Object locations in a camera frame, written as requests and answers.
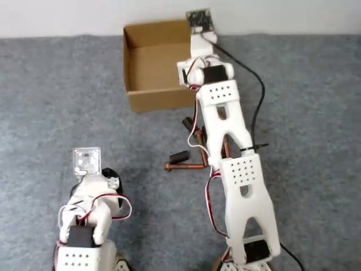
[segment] gray carpet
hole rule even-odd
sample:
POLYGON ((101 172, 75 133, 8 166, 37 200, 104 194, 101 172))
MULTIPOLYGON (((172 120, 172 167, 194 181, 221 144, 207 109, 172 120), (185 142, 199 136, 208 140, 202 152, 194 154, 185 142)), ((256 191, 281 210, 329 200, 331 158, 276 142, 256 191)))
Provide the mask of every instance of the gray carpet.
MULTIPOLYGON (((121 37, 0 40, 0 270, 50 270, 56 215, 75 179, 73 147, 100 146, 134 205, 111 238, 135 270, 210 270, 225 247, 210 225, 208 169, 166 173, 188 149, 192 108, 137 115, 122 83, 121 37)), ((267 87, 257 123, 281 240, 307 270, 361 265, 361 37, 227 36, 267 87)), ((236 67, 249 126, 260 95, 236 67)), ((199 159, 194 152, 193 160, 199 159)), ((212 186, 215 219, 224 194, 212 186)), ((278 270, 299 270, 286 254, 278 270)))

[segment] white wall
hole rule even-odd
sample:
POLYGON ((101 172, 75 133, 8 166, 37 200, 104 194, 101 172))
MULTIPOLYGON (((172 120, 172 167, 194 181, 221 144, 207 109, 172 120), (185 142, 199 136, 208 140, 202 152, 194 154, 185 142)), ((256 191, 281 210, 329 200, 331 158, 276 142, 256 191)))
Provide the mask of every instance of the white wall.
POLYGON ((361 33, 361 0, 0 0, 0 37, 119 35, 204 7, 220 34, 361 33))

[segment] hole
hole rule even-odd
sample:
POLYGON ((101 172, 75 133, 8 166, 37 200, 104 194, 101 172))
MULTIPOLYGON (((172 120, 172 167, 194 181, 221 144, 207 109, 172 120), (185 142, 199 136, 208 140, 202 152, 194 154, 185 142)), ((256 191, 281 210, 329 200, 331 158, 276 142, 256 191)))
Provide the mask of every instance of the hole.
POLYGON ((218 117, 219 117, 221 120, 227 119, 227 112, 226 112, 226 109, 225 109, 224 106, 217 107, 217 113, 218 113, 218 117))
POLYGON ((252 188, 251 185, 244 185, 239 187, 240 188, 240 192, 243 198, 249 198, 252 194, 252 188))

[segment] red wire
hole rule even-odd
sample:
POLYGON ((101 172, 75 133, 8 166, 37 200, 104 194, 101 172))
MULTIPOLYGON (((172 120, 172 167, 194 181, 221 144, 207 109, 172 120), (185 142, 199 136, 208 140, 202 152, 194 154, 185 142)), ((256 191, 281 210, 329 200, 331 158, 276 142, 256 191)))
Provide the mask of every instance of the red wire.
MULTIPOLYGON (((82 222, 84 221, 86 218, 89 217, 90 213, 93 211, 93 207, 94 207, 94 203, 97 199, 103 197, 103 196, 120 196, 118 194, 112 194, 112 193, 109 193, 109 194, 102 194, 102 195, 99 195, 99 196, 96 196, 94 199, 93 199, 93 202, 91 204, 91 208, 90 208, 90 211, 88 211, 88 213, 86 213, 84 216, 82 216, 81 218, 79 218, 79 222, 82 222)), ((118 217, 112 217, 113 220, 122 220, 122 219, 125 219, 125 218, 128 218, 129 215, 126 215, 126 216, 118 216, 118 217)))
POLYGON ((217 173, 217 171, 210 176, 208 182, 205 185, 205 197, 206 197, 208 215, 209 215, 210 223, 213 226, 213 229, 216 230, 217 233, 228 238, 228 235, 226 233, 222 232, 221 230, 218 230, 218 228, 215 225, 214 218, 213 218, 213 212, 212 212, 212 204, 210 202, 210 195, 209 195, 209 185, 210 185, 211 180, 214 178, 220 177, 220 176, 221 176, 221 174, 217 173))

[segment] cardboard box flap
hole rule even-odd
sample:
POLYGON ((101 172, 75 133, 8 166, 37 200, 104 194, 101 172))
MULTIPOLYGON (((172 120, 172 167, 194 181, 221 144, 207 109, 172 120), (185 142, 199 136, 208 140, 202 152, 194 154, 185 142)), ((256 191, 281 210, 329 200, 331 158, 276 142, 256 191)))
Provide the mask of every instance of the cardboard box flap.
POLYGON ((165 43, 190 43, 190 28, 186 20, 127 25, 124 28, 128 46, 146 47, 165 43))

